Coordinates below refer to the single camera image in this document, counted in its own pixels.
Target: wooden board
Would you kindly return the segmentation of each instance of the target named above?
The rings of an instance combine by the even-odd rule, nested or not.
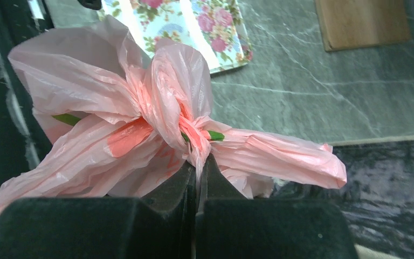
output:
[[[411,38],[404,0],[315,0],[326,51]]]

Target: floral tray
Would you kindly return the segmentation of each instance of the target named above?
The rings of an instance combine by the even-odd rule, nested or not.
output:
[[[197,49],[216,73],[247,64],[253,57],[236,0],[102,0],[99,18],[112,15],[129,27],[152,57],[161,38]]]

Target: gray marble surface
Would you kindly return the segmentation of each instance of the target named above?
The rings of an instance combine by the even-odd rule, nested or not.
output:
[[[97,21],[75,0],[46,2],[56,27]],[[409,42],[326,53],[314,0],[239,2],[254,57],[212,77],[214,119],[331,144],[414,139],[411,15]]]

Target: crumpled plastic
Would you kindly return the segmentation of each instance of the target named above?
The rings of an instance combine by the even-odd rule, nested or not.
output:
[[[185,160],[199,179],[209,153],[248,198],[269,196],[272,178],[346,183],[345,166],[327,144],[212,120],[209,68],[195,49],[161,39],[147,68],[142,53],[111,16],[50,30],[11,51],[53,148],[37,168],[2,184],[0,213],[21,197],[143,196]],[[59,116],[79,121],[70,126]]]

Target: marble countertop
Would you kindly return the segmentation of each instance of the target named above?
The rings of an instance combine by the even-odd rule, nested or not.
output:
[[[75,0],[46,3],[58,28],[98,20]],[[241,0],[239,6],[254,56],[212,76],[214,119],[334,145],[414,139],[411,15],[409,42],[326,53],[313,0]]]
[[[335,147],[347,168],[340,190],[290,182],[275,198],[330,200],[343,212],[355,243],[414,258],[414,141]]]

